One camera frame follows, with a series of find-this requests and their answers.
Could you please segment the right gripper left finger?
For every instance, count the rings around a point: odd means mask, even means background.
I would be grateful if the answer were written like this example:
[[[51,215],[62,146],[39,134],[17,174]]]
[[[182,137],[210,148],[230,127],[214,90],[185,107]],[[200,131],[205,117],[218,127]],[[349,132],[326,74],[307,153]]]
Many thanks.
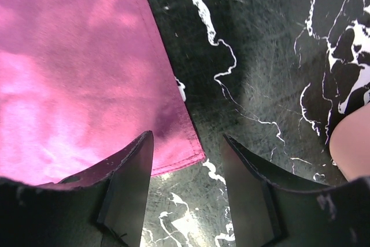
[[[95,216],[101,246],[139,246],[153,163],[153,133],[145,131],[124,149],[61,183],[91,187],[107,181]]]

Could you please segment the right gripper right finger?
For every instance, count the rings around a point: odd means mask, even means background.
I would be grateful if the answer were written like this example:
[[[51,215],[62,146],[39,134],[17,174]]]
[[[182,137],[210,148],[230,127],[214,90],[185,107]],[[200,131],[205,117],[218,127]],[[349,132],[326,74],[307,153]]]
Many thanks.
[[[325,185],[294,175],[223,135],[221,156],[237,246],[324,246],[311,191]]]

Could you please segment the magenta cloth napkin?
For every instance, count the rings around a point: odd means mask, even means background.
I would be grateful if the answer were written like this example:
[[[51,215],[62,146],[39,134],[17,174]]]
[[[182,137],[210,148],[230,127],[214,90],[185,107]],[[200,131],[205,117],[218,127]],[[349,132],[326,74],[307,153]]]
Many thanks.
[[[154,134],[151,173],[204,159],[147,0],[1,0],[1,175],[59,182]]]

